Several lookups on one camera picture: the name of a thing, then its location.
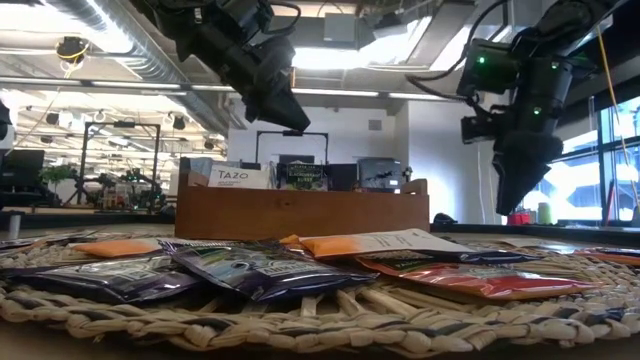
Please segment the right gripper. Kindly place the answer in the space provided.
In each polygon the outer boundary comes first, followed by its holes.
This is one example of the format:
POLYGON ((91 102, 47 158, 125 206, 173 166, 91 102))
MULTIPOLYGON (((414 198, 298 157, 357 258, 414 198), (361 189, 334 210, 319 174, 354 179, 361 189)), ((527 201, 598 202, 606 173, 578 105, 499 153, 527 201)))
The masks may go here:
POLYGON ((560 59, 531 59, 524 65, 509 107, 500 161, 497 154, 492 157, 495 213, 511 214, 551 170, 547 164, 561 153, 554 130, 563 113, 572 70, 569 61, 560 59))

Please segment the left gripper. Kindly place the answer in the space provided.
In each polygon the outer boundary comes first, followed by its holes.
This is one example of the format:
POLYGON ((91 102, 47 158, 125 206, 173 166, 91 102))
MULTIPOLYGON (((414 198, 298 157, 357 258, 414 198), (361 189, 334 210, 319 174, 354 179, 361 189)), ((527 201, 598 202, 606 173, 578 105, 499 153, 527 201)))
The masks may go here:
POLYGON ((289 68, 295 51, 284 36, 257 45, 240 44, 210 25, 196 26, 179 41, 183 61, 195 56, 221 81, 245 95, 245 119, 303 132, 310 120, 290 87, 289 68))

